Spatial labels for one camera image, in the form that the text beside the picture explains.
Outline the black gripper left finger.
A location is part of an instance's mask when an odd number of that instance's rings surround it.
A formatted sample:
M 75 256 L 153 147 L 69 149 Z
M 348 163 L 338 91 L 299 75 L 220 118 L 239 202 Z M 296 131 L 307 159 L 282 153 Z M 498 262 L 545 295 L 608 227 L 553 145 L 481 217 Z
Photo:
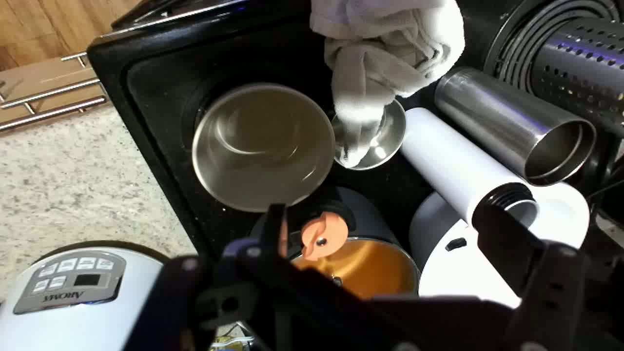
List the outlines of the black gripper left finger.
M 288 260 L 288 211 L 270 206 L 260 227 L 229 243 L 210 266 L 210 282 L 198 293 L 194 319 L 198 326 L 245 323 L 266 326 L 274 321 L 268 286 L 278 282 Z

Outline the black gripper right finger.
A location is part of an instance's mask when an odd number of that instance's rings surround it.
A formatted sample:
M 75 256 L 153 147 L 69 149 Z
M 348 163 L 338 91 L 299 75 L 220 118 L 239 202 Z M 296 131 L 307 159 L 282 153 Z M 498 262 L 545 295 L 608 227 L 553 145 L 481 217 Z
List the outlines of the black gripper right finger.
M 584 297 L 584 258 L 537 241 L 496 206 L 479 206 L 477 248 L 520 297 L 502 338 L 504 351 L 571 351 Z

